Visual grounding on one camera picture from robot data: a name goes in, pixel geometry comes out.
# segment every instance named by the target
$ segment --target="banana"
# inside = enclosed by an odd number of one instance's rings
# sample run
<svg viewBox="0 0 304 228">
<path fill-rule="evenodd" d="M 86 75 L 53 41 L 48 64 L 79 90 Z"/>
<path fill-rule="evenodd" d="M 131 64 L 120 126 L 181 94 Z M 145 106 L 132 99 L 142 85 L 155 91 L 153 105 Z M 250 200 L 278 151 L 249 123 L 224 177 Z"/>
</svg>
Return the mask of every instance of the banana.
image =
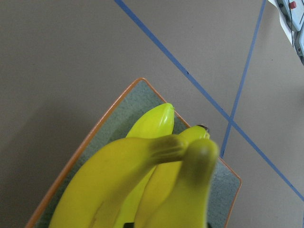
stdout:
<svg viewBox="0 0 304 228">
<path fill-rule="evenodd" d="M 174 127 L 174 107 L 170 103 L 164 103 L 154 107 L 142 115 L 126 138 L 157 138 L 172 134 Z M 92 228 L 122 228 L 127 222 L 134 222 L 134 217 L 140 202 L 143 190 L 152 175 L 154 167 L 135 186 L 126 199 L 114 196 L 107 205 L 96 212 Z"/>
<path fill-rule="evenodd" d="M 123 138 L 107 144 L 72 178 L 49 228 L 92 227 L 99 208 L 121 203 L 153 166 L 181 160 L 187 147 L 188 142 L 174 134 L 156 139 Z"/>
<path fill-rule="evenodd" d="M 209 139 L 191 143 L 172 192 L 143 227 L 207 228 L 209 192 L 218 155 L 217 145 Z"/>
<path fill-rule="evenodd" d="M 172 134 L 173 127 L 174 107 L 170 103 L 163 103 L 142 115 L 128 132 L 126 138 L 157 138 Z"/>
<path fill-rule="evenodd" d="M 133 125 L 128 132 L 128 137 L 141 137 L 141 138 L 157 138 L 165 135 L 172 134 L 174 127 L 174 107 L 170 103 L 164 103 L 154 107 L 147 111 L 137 122 Z M 116 207 L 119 210 L 119 214 L 115 220 L 113 228 L 122 228 L 127 222 L 134 222 L 135 214 L 138 208 L 138 204 L 142 197 L 142 193 L 145 185 L 151 177 L 154 168 L 151 169 L 148 174 L 136 185 L 136 187 L 130 192 L 127 198 L 124 200 L 121 207 Z M 103 224 L 103 221 L 98 219 L 93 228 L 98 228 Z"/>
<path fill-rule="evenodd" d="M 202 138 L 209 138 L 207 128 L 196 125 L 180 133 L 189 143 Z M 143 228 L 147 218 L 163 203 L 171 192 L 178 175 L 181 162 L 170 162 L 156 166 L 148 181 L 138 210 L 135 215 L 136 228 Z"/>
</svg>

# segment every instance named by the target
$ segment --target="blue tape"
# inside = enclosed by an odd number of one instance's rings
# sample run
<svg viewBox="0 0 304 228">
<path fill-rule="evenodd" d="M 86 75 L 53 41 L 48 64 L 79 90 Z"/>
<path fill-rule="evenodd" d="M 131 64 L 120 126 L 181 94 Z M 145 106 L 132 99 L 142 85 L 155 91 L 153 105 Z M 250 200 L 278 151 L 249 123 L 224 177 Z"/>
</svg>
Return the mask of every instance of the blue tape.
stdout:
<svg viewBox="0 0 304 228">
<path fill-rule="evenodd" d="M 230 131 L 231 131 L 232 121 L 234 121 L 234 116 L 237 112 L 238 102 L 239 102 L 239 99 L 241 97 L 241 93 L 242 93 L 242 90 L 243 90 L 243 87 L 244 87 L 244 82 L 245 82 L 245 79 L 246 79 L 246 76 L 247 76 L 247 72 L 248 72 L 250 60 L 251 60 L 251 57 L 252 57 L 253 49 L 254 49 L 255 44 L 256 44 L 257 33 L 258 33 L 258 30 L 259 30 L 260 25 L 261 25 L 262 16 L 263 16 L 263 13 L 264 13 L 264 10 L 265 10 L 265 5 L 266 5 L 266 0 L 263 0 L 261 10 L 260 10 L 260 13 L 259 13 L 258 18 L 257 18 L 256 28 L 255 28 L 255 31 L 254 31 L 254 34 L 253 34 L 253 37 L 252 37 L 252 41 L 251 41 L 249 53 L 248 53 L 248 56 L 247 56 L 247 60 L 246 60 L 246 63 L 245 63 L 245 67 L 244 67 L 243 75 L 242 75 L 242 78 L 241 78 L 241 82 L 240 82 L 239 87 L 238 87 L 236 99 L 234 100 L 233 108 L 232 108 L 231 115 L 230 115 L 230 121 L 228 123 L 226 133 L 225 133 L 225 137 L 224 137 L 222 147 L 221 147 L 221 150 L 220 150 L 221 158 L 224 157 L 225 149 L 226 149 L 227 142 L 228 142 L 228 137 L 229 137 Z"/>
<path fill-rule="evenodd" d="M 150 38 L 150 40 L 171 60 L 171 62 L 188 78 L 188 80 L 191 81 L 191 83 L 207 98 L 207 100 L 223 115 L 223 117 L 228 120 L 228 123 L 231 126 L 233 126 L 242 136 L 243 138 L 256 150 L 256 152 L 267 162 L 267 164 L 285 181 L 285 183 L 296 193 L 296 195 L 304 201 L 304 197 L 301 195 L 301 193 L 291 184 L 291 182 L 283 175 L 283 173 L 270 161 L 269 158 L 258 148 L 257 145 L 248 137 L 248 135 L 245 134 L 245 132 L 234 122 L 233 118 L 230 118 L 230 116 L 220 107 L 220 105 L 207 93 L 207 91 L 195 80 L 195 78 L 188 73 L 188 71 L 184 68 L 184 66 L 172 55 L 172 53 L 157 39 L 156 36 L 139 20 L 139 18 L 123 3 L 121 0 L 114 0 L 117 5 L 120 6 L 120 8 L 135 22 L 135 24 Z M 261 9 L 265 7 L 266 1 L 263 0 L 263 4 Z M 263 11 L 260 12 L 259 20 L 262 18 Z M 257 35 L 259 23 L 257 23 L 256 30 L 254 33 L 254 37 Z M 236 97 L 235 105 L 234 105 L 234 114 L 237 109 L 238 100 L 242 91 L 242 87 L 244 84 L 245 76 L 248 70 L 250 58 L 252 55 L 253 47 L 254 47 L 255 41 L 252 42 L 251 48 L 247 57 L 243 77 L 244 78 L 240 83 L 239 91 Z"/>
</svg>

